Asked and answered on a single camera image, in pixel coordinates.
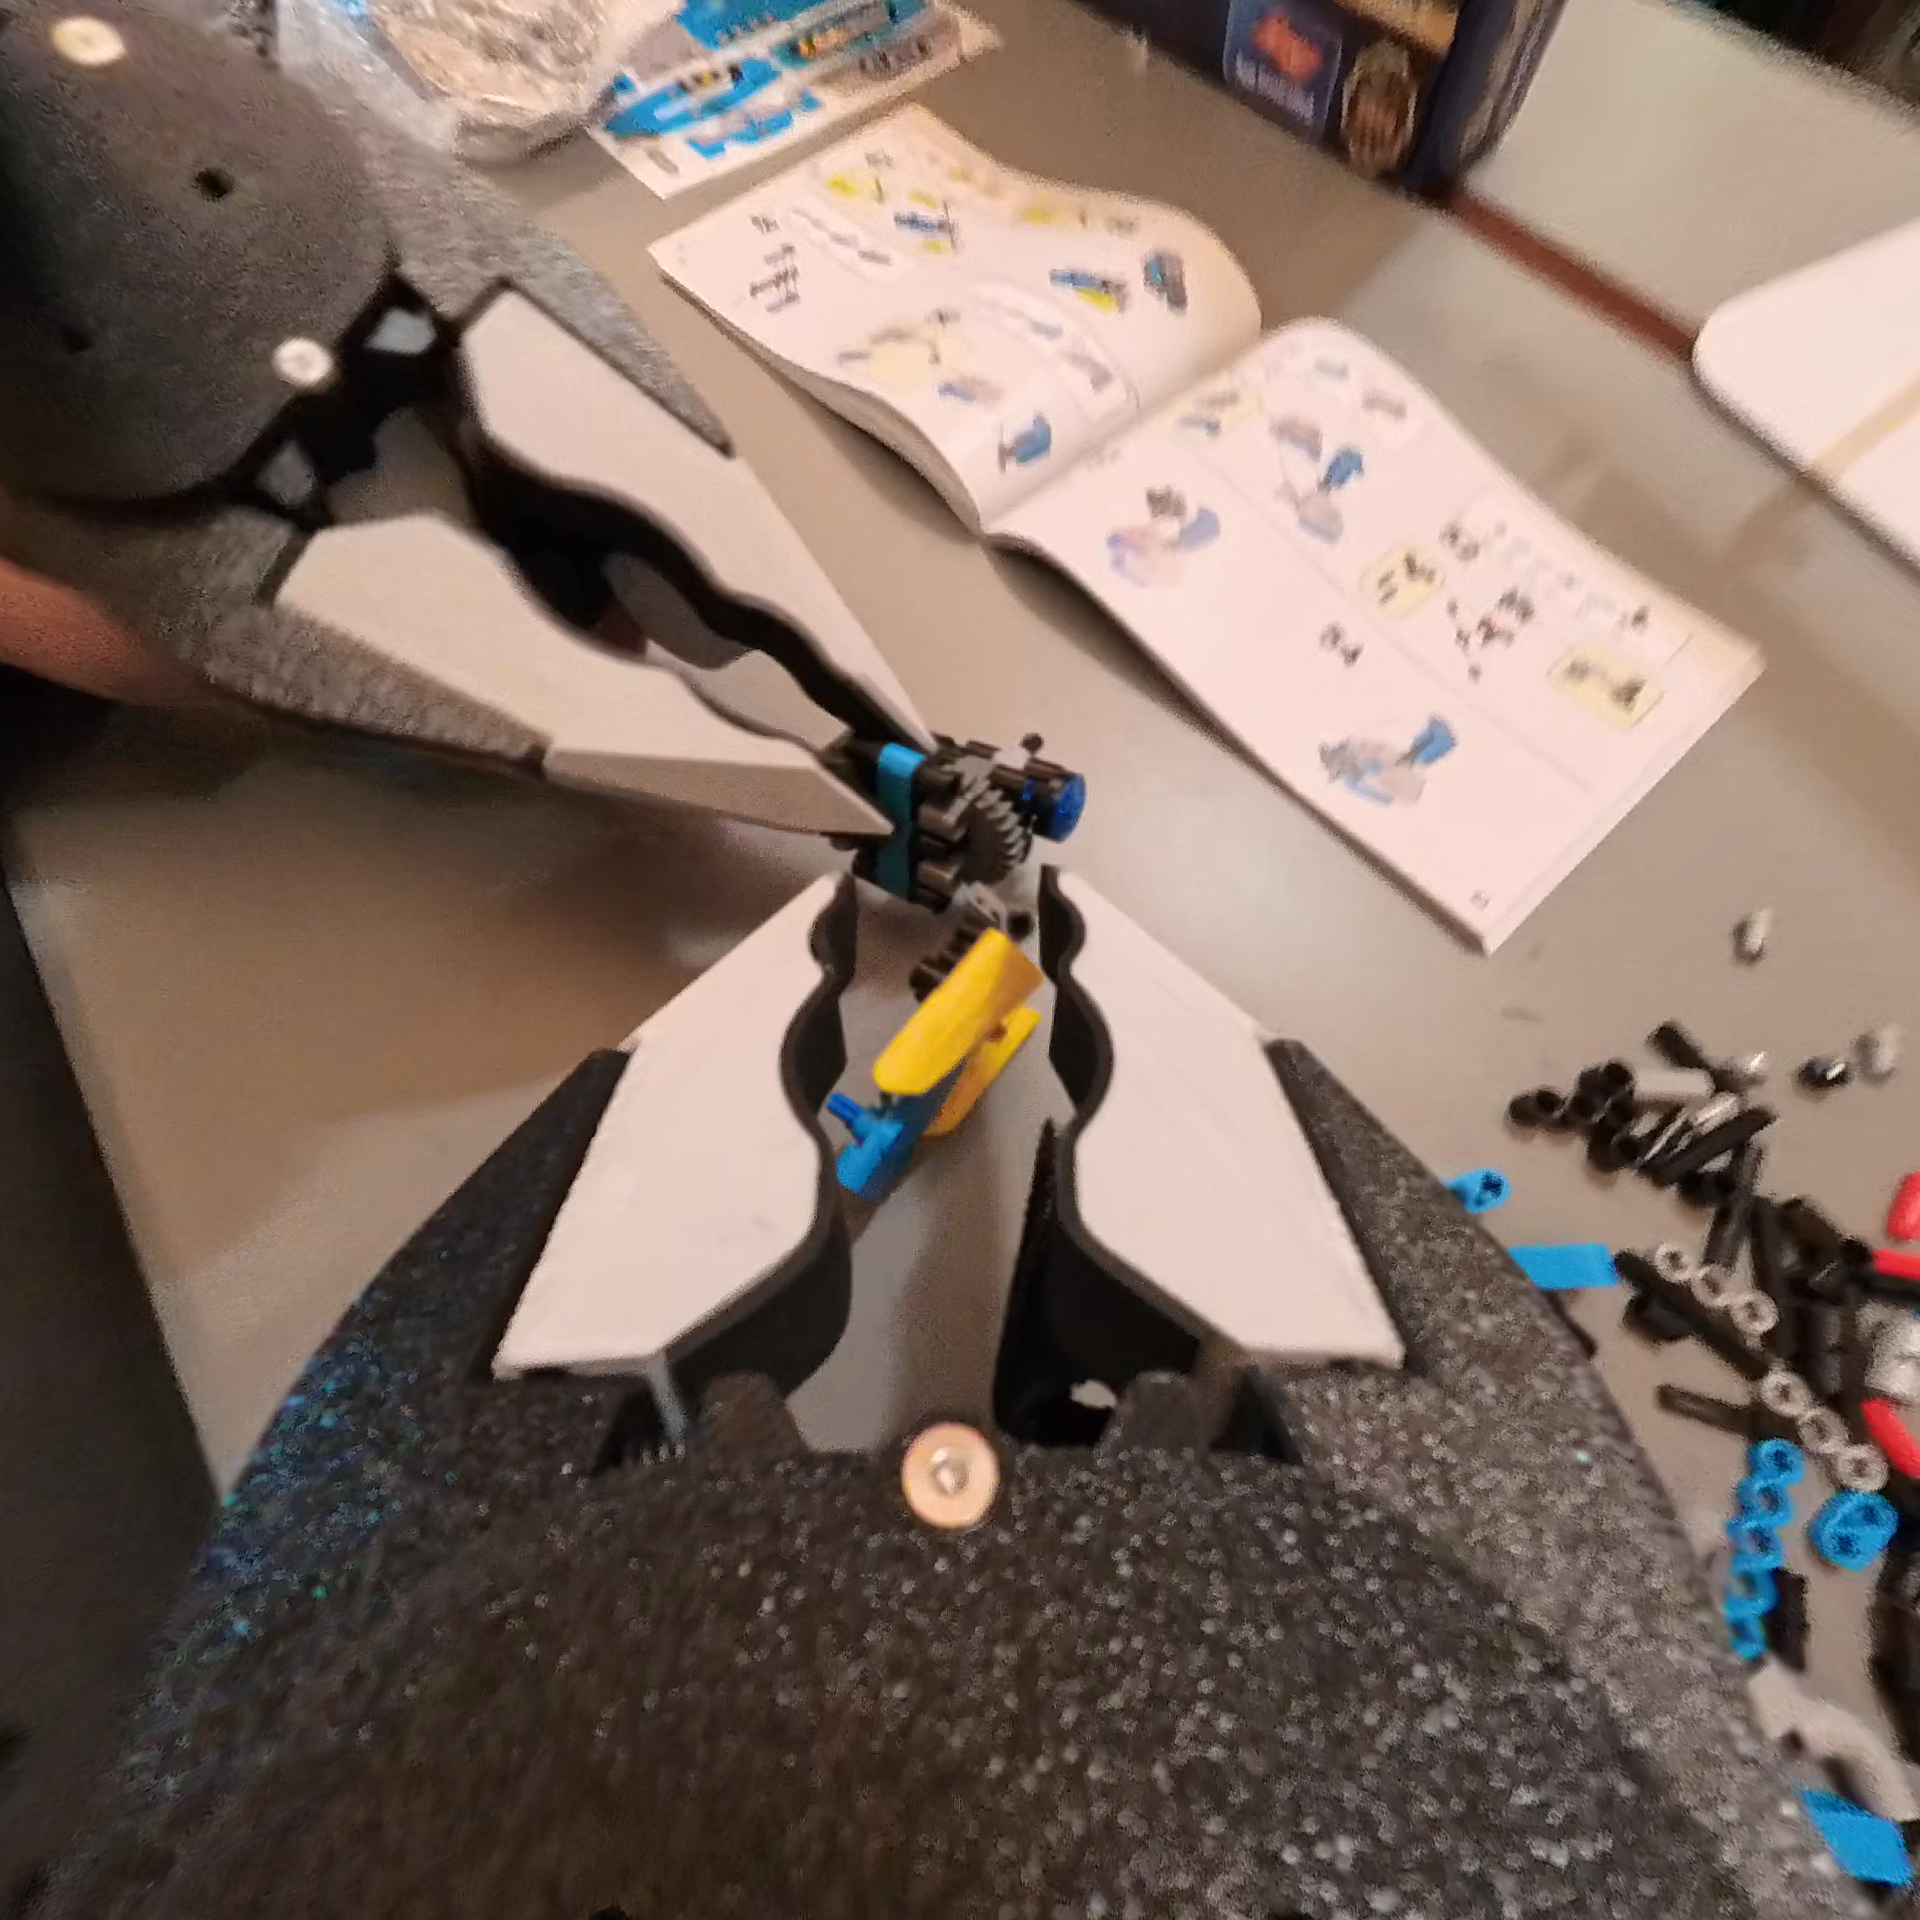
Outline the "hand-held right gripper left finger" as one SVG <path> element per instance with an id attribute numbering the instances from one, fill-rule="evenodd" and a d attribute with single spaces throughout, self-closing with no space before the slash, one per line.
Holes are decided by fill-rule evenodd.
<path id="1" fill-rule="evenodd" d="M 847 1063 L 857 960 L 847 879 L 778 907 L 618 1047 L 583 1164 L 496 1345 L 496 1379 L 625 1377 L 694 1395 L 757 1366 L 778 1304 L 823 1331 L 774 1335 L 800 1385 L 847 1321 L 847 1238 L 823 1107 Z"/>

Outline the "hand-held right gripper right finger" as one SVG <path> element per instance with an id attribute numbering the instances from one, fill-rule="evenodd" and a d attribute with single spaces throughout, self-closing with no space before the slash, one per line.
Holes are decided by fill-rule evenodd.
<path id="1" fill-rule="evenodd" d="M 1047 1063 L 1022 1232 L 1022 1416 L 1111 1419 L 1139 1377 L 1398 1383 L 1406 1332 L 1286 1080 L 1231 998 L 1067 871 L 1040 886 Z"/>

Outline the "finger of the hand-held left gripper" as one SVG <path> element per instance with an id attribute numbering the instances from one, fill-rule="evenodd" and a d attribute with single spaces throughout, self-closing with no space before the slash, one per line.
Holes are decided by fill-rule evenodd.
<path id="1" fill-rule="evenodd" d="M 738 454 L 523 294 L 483 302 L 456 364 L 496 522 L 520 522 L 583 572 L 641 563 L 710 633 L 774 658 L 855 737 L 930 748 L 882 649 Z"/>
<path id="2" fill-rule="evenodd" d="M 818 838 L 888 826 L 816 750 L 565 626 L 491 545 L 440 514 L 366 519 L 298 543 L 272 584 L 272 610 L 515 724 L 551 784 Z"/>

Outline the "yellow blue brick assembly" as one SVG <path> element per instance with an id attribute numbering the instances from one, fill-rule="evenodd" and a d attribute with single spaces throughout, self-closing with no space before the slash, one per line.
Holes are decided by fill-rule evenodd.
<path id="1" fill-rule="evenodd" d="M 910 979 L 912 1016 L 882 1044 L 863 1098 L 833 1090 L 833 1176 L 843 1193 L 878 1206 L 926 1144 L 949 1139 L 1038 1036 L 1040 966 L 992 920 L 967 921 Z"/>

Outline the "black blue brick assembly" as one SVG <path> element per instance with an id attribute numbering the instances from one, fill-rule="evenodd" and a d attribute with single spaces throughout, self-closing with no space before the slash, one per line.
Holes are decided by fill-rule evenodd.
<path id="1" fill-rule="evenodd" d="M 885 834 L 851 854 L 851 874 L 886 897 L 945 913 L 968 889 L 1015 879 L 1034 843 L 1061 847 L 1087 810 L 1087 782 L 1029 737 L 1015 760 L 982 740 L 937 737 L 930 752 L 858 750 L 857 784 Z"/>

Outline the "grey desk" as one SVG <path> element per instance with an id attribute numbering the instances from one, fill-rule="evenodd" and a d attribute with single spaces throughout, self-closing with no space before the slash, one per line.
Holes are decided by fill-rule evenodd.
<path id="1" fill-rule="evenodd" d="M 1664 1023 L 1761 1050 L 1767 1172 L 1880 1240 L 1915 1170 L 1915 577 L 1648 346 L 1071 4 L 922 100 L 1031 175 L 1165 201 L 1269 320 L 1378 344 L 1544 504 L 1763 655 L 1763 675 L 1495 956 L 1229 752 L 1048 570 L 741 353 L 646 256 L 595 150 L 504 178 L 633 300 L 926 718 L 1082 771 L 1064 863 L 1437 1172 L 1498 1167 L 1513 1241 L 1648 1241 L 1677 1207 L 1513 1139 L 1514 1094 Z M 16 903 L 214 1481 L 438 1201 L 590 1050 L 816 874 L 797 839 L 123 712 L 21 784 Z"/>

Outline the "person's left hand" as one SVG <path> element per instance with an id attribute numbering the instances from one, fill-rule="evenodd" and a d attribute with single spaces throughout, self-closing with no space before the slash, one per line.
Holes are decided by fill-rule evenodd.
<path id="1" fill-rule="evenodd" d="M 2 689 L 21 705 L 27 689 L 152 713 L 208 716 L 225 697 L 134 633 L 96 600 L 2 561 Z"/>

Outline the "clear plastic bag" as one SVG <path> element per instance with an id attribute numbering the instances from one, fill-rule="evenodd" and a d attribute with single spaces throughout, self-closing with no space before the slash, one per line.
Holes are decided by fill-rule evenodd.
<path id="1" fill-rule="evenodd" d="M 455 161 L 526 161 L 583 128 L 673 4 L 370 3 L 375 48 Z"/>

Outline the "blue white leaflet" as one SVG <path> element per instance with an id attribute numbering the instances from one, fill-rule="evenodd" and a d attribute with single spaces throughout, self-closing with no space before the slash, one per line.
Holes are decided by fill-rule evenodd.
<path id="1" fill-rule="evenodd" d="M 686 3 L 634 40 L 587 137 L 670 201 L 999 48 L 961 4 Z"/>

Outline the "pile of loose brick parts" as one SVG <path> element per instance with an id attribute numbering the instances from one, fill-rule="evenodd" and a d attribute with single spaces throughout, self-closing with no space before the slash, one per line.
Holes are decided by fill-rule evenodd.
<path id="1" fill-rule="evenodd" d="M 1799 1775 L 1825 1860 L 1887 1916 L 1915 1916 L 1915 1170 L 1880 1241 L 1769 1187 L 1783 1118 L 1763 1051 L 1714 1051 L 1679 1023 L 1638 1058 L 1518 1089 L 1510 1137 L 1567 1137 L 1601 1183 L 1697 1216 L 1695 1240 L 1562 1240 L 1507 1256 L 1597 1356 L 1573 1302 L 1619 1296 L 1619 1332 L 1697 1351 L 1737 1383 L 1657 1382 L 1671 1422 L 1739 1460 L 1706 1508 L 1705 1580 L 1749 1708 Z"/>

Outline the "building instruction booklet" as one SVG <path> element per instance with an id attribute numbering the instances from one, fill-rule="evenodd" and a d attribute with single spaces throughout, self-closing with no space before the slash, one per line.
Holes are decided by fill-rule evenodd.
<path id="1" fill-rule="evenodd" d="M 654 264 L 1486 953 L 1760 679 L 1357 331 L 1263 329 L 1206 226 L 1019 175 L 922 107 Z"/>

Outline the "dark blue toy set box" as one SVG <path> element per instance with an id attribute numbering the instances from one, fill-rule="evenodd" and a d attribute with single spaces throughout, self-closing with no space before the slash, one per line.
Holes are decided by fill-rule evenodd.
<path id="1" fill-rule="evenodd" d="M 1355 177 L 1445 198 L 1525 103 L 1562 3 L 1093 3 Z"/>

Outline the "white stand base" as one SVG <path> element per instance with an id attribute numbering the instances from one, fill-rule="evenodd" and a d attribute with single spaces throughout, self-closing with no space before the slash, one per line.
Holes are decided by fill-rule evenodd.
<path id="1" fill-rule="evenodd" d="M 1715 306 L 1690 369 L 1781 464 L 1917 564 L 1917 222 Z"/>

